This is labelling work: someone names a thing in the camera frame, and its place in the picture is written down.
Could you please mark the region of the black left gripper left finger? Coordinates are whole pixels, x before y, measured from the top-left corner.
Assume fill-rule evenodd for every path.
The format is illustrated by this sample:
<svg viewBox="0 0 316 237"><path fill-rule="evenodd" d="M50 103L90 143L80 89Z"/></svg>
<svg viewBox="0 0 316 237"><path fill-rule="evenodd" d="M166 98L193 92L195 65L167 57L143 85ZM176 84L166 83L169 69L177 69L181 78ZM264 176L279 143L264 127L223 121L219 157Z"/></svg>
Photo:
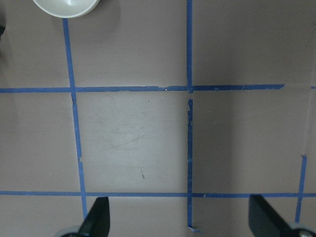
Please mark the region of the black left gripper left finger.
<svg viewBox="0 0 316 237"><path fill-rule="evenodd" d="M79 237L107 237L110 232L108 197L98 197L78 230Z"/></svg>

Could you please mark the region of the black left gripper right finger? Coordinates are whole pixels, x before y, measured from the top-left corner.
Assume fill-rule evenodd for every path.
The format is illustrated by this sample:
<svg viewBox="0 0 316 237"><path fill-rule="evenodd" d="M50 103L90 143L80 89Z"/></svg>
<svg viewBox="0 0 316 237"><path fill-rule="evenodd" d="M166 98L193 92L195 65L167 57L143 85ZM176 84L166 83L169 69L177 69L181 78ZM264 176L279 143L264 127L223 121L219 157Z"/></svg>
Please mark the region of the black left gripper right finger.
<svg viewBox="0 0 316 237"><path fill-rule="evenodd" d="M255 237L298 237L262 195L250 195L248 224Z"/></svg>

